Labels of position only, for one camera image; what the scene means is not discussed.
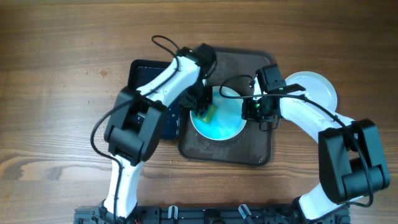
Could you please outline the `green yellow sponge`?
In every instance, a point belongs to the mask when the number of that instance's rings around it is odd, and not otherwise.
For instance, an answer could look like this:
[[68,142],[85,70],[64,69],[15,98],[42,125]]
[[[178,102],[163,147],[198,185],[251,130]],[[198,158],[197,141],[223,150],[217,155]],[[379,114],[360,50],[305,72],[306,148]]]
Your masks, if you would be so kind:
[[217,107],[215,105],[209,105],[205,112],[201,115],[201,120],[204,123],[209,123],[212,118],[214,117],[215,113],[217,111]]

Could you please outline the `white plate top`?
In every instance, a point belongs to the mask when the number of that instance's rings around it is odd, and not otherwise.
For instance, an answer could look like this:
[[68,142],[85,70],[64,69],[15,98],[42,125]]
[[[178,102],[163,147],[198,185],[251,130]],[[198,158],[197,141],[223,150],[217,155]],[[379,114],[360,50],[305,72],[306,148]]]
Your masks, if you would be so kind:
[[237,136],[245,127],[242,119],[243,99],[229,99],[220,95],[220,86],[213,86],[215,113],[209,123],[198,119],[190,112],[190,120],[195,130],[207,139],[225,141]]

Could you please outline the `white plate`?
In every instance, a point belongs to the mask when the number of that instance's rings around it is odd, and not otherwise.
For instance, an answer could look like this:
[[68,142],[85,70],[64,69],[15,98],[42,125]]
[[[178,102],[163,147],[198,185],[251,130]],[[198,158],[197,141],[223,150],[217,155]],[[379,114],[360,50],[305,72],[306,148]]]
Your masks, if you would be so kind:
[[305,95],[319,105],[331,111],[336,111],[338,97],[333,85],[322,75],[302,71],[291,74],[285,79],[287,85],[299,84],[305,91],[296,91],[292,95]]
[[215,113],[209,123],[198,119],[190,112],[190,120],[195,130],[207,139],[225,141],[237,136],[245,127],[242,119],[243,99],[229,99],[220,95],[220,86],[213,86]]

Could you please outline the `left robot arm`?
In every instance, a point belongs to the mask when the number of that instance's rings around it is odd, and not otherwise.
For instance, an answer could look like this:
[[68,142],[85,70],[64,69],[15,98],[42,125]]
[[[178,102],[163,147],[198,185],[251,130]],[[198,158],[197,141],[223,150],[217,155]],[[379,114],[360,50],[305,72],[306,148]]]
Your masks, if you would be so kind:
[[124,87],[114,107],[100,121],[108,121],[105,158],[112,162],[109,194],[100,206],[101,219],[124,223],[137,205],[137,185],[142,167],[156,150],[170,105],[180,105],[199,117],[213,115],[212,90],[205,85],[217,63],[215,48],[201,44],[172,54],[168,67],[138,88]]

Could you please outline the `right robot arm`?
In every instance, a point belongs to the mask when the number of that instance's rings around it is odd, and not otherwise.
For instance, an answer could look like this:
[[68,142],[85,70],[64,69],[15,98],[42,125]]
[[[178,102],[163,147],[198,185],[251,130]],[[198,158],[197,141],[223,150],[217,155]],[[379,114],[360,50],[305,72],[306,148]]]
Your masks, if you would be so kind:
[[318,144],[319,184],[295,200],[292,220],[316,223],[351,205],[370,207],[390,175],[377,126],[336,112],[333,85],[315,72],[282,78],[276,64],[256,71],[254,93],[243,99],[242,117],[263,123],[285,119]]

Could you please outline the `brown serving tray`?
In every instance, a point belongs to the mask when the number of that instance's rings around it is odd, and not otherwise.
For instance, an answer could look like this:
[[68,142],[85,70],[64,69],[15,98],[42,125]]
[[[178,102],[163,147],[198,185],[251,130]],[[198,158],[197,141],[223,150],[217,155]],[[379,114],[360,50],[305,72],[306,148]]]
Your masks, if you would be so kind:
[[[261,50],[215,47],[215,52],[218,64],[208,80],[211,86],[218,86],[235,75],[255,77],[257,69],[276,63],[270,53]],[[236,136],[216,141],[202,136],[193,127],[189,111],[182,110],[180,118],[178,150],[187,159],[263,166],[271,158],[272,131],[261,131],[257,122],[247,121]]]

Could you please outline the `black water tray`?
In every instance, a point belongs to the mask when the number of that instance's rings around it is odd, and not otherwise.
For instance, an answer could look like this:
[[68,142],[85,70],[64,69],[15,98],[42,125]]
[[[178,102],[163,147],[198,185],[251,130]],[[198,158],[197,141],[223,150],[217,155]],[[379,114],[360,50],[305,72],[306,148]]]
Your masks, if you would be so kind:
[[[159,76],[169,65],[170,62],[134,60],[130,67],[127,86],[133,89],[144,86]],[[180,131],[179,97],[170,104],[166,115],[161,139],[176,140]]]

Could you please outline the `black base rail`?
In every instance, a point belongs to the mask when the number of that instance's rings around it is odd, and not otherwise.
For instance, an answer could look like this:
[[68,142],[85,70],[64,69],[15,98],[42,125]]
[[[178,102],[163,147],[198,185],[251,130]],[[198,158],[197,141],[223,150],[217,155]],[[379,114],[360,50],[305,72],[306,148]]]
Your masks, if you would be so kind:
[[[73,223],[114,223],[113,215],[101,207],[75,210]],[[299,210],[288,204],[253,207],[177,207],[137,206],[130,217],[117,218],[116,223],[326,223],[349,224],[349,209],[343,208],[326,218],[305,221]]]

